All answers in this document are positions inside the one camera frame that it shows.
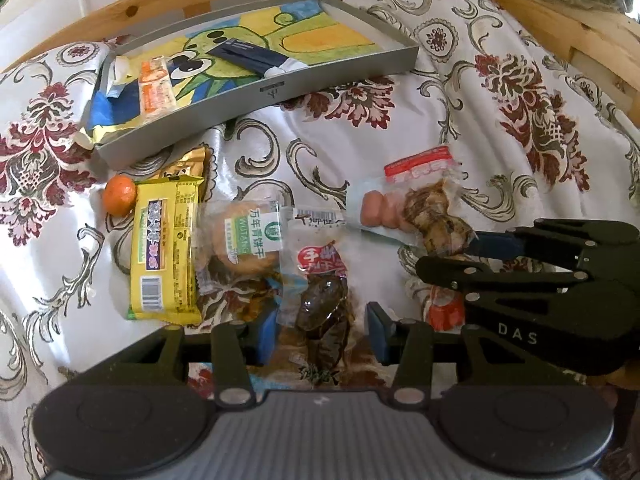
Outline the wooden bed frame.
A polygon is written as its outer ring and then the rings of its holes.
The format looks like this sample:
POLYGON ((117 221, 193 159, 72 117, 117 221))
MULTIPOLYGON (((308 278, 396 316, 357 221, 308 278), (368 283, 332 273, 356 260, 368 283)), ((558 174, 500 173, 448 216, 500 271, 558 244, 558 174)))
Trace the wooden bed frame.
MULTIPOLYGON (((6 0, 1 7, 1 65, 78 39, 130 34, 146 24, 192 18, 239 0, 6 0)), ((494 0, 545 48, 608 92, 639 120, 639 25, 624 14, 558 0, 494 0)))

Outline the chicken feet red top packet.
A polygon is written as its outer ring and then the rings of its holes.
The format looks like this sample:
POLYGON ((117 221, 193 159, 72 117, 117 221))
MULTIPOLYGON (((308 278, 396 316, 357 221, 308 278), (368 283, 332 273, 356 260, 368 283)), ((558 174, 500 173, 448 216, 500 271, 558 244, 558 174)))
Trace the chicken feet red top packet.
POLYGON ((427 255, 461 254, 475 237, 456 213, 459 164, 439 145, 384 167, 382 226, 411 235, 427 255))

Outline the small white blue packet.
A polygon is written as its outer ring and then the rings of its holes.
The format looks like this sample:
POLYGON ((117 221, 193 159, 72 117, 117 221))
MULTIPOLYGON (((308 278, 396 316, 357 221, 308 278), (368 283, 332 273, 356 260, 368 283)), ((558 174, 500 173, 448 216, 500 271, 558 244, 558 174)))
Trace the small white blue packet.
POLYGON ((107 72, 105 95, 108 98, 118 98, 122 90, 133 79, 134 68, 130 59, 123 55, 117 55, 107 72))

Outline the floral white bed sheet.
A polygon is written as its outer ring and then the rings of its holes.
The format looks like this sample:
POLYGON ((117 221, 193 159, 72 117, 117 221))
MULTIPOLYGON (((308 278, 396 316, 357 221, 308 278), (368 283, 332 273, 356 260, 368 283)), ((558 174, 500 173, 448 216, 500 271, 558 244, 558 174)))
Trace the floral white bed sheet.
MULTIPOLYGON (((204 148, 206 200, 341 212, 385 164, 444 144, 454 211, 475 229, 541 217, 639 220, 639 131, 596 81, 497 0, 347 0, 419 46, 406 74, 348 82, 198 133, 132 166, 204 148)), ((1 474, 48 473, 32 435, 52 389, 154 330, 128 316, 132 227, 76 141, 111 41, 65 41, 1 77, 1 474)))

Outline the round biscuit green label packet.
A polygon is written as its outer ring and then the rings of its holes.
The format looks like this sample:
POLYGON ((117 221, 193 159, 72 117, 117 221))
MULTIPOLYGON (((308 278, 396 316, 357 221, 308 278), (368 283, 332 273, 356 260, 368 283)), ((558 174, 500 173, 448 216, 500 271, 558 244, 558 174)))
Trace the round biscuit green label packet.
POLYGON ((283 216, 274 200, 234 200, 198 207, 192 258, 200 295, 239 278, 262 278, 280 268, 283 216))

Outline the orange mandarin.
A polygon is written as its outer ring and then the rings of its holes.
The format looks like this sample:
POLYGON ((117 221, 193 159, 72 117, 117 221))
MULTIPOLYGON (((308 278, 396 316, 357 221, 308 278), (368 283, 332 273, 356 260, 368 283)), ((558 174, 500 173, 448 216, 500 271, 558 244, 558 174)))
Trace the orange mandarin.
POLYGON ((108 180, 102 194, 104 210, 113 217, 126 217, 134 208, 137 187, 130 177, 118 174, 108 180))

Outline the mini sausages clear packet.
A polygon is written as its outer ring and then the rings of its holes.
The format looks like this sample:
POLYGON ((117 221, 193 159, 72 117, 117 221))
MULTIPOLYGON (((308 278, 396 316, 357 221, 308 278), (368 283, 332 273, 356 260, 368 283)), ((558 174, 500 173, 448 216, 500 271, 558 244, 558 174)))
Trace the mini sausages clear packet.
POLYGON ((404 216, 411 188, 386 177, 363 179, 351 185, 346 193, 348 226, 402 244, 419 246, 421 234, 404 216))

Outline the blue edged pastry packet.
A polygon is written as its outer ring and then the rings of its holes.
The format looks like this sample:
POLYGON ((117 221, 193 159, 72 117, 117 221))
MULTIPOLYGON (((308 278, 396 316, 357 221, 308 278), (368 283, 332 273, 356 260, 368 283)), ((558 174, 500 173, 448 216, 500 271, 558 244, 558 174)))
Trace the blue edged pastry packet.
MULTIPOLYGON (((186 328, 189 335, 206 334, 225 322, 250 322, 265 307, 280 302, 280 287, 264 278, 234 280, 227 285, 218 284, 215 291, 201 297, 203 321, 186 328)), ((304 335, 294 327, 277 325, 276 346, 267 364, 248 369, 254 390, 268 389, 358 389, 382 388, 390 380, 374 358, 366 335, 359 329, 361 314, 349 317, 349 333, 341 361, 330 372, 318 370, 307 363, 307 345, 304 335)))

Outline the grey rectangular tray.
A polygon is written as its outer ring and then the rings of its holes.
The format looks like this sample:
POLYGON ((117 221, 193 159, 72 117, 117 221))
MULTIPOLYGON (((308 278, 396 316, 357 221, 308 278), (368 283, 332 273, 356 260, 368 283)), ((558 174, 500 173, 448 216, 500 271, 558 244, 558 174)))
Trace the grey rectangular tray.
POLYGON ((107 55, 88 143, 122 169, 192 134, 324 88, 411 70, 418 46, 340 0, 262 0, 187 18, 107 55), (176 106, 149 118, 139 79, 160 58, 176 106))

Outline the orange white snack packet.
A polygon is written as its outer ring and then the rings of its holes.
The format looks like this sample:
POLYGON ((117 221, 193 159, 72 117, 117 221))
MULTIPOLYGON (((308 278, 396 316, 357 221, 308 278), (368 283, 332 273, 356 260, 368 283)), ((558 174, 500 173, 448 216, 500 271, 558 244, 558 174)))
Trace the orange white snack packet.
POLYGON ((163 55, 142 62, 138 88, 140 116, 144 124, 178 110, 167 61, 163 55))

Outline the yellow wafer snack bar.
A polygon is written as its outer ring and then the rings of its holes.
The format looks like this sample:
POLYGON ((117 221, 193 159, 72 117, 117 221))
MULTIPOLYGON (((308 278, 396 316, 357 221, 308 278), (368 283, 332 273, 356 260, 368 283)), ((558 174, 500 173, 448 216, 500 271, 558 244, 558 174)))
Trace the yellow wafer snack bar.
POLYGON ((192 262, 201 177, 146 180, 137 187, 130 257, 129 316, 176 325, 202 320, 192 262))

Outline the dark blue tube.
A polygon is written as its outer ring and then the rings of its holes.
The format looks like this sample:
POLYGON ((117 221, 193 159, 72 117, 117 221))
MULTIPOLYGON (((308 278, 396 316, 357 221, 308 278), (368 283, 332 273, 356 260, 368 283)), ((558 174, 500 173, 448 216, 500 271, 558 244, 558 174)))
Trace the dark blue tube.
POLYGON ((277 51, 234 38, 224 40, 218 46, 210 49, 208 54, 245 68, 262 76, 262 78, 280 76, 308 67, 307 64, 296 60, 296 58, 289 58, 277 51))

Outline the colourful frog drawing paper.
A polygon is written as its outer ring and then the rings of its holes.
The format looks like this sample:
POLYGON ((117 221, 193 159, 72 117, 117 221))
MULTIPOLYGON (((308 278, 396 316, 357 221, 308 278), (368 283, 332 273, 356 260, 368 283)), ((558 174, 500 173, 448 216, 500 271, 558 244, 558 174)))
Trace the colourful frog drawing paper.
POLYGON ((218 58, 213 50, 235 39, 254 44, 306 66, 378 53, 361 32, 334 18, 319 0, 298 0, 215 20, 146 47, 116 55, 108 64, 105 88, 93 98, 89 128, 94 143, 142 126, 139 78, 162 68, 177 108, 258 80, 262 75, 218 58))

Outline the dark braised meat red packet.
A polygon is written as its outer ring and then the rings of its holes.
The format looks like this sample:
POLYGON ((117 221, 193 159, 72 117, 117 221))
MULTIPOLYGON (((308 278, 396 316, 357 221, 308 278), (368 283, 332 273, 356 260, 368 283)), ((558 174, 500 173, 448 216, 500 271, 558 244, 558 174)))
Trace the dark braised meat red packet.
POLYGON ((347 234, 340 214, 286 207, 282 212, 283 284, 279 323, 306 348, 300 374, 315 387, 335 386, 352 328, 347 234))

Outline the gold foil snack packet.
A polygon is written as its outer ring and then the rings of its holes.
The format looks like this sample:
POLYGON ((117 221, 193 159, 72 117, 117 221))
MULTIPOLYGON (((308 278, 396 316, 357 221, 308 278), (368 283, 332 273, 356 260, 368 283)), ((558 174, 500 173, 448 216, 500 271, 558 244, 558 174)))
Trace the gold foil snack packet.
POLYGON ((184 154, 181 158, 158 170, 152 175, 152 179, 170 177, 196 177, 207 176, 210 161, 210 148, 205 145, 194 148, 184 154))

